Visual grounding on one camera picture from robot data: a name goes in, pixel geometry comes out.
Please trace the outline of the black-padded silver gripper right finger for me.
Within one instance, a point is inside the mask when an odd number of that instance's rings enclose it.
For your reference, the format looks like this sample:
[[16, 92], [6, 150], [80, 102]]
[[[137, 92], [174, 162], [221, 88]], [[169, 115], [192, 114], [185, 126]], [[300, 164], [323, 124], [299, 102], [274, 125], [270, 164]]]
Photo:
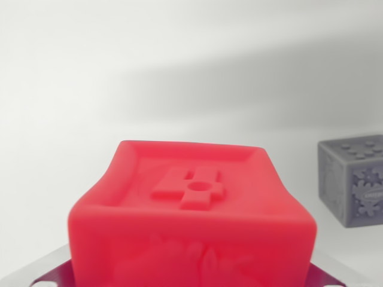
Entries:
[[314, 249], [308, 286], [376, 286], [376, 283], [325, 252]]

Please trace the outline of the black-padded silver gripper left finger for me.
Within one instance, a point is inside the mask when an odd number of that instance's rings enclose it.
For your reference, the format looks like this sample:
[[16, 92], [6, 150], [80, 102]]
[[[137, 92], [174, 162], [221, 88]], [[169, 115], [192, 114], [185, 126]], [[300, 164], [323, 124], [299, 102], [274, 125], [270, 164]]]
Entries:
[[69, 245], [37, 259], [1, 279], [1, 286], [73, 286]]

